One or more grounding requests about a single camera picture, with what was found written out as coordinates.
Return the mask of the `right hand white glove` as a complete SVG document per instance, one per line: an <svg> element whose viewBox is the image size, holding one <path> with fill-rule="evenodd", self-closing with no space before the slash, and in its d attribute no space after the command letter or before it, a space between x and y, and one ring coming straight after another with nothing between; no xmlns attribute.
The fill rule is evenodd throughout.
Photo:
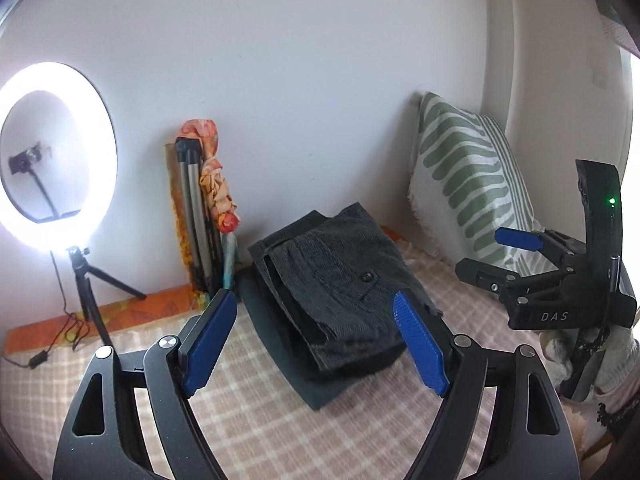
<svg viewBox="0 0 640 480"><path fill-rule="evenodd" d="M574 372L570 362L571 342L566 330L546 330L539 335L546 369L556 391ZM612 325L599 353L602 358L587 392L603 399L608 406L623 404L639 391L638 340L630 328Z"/></svg>

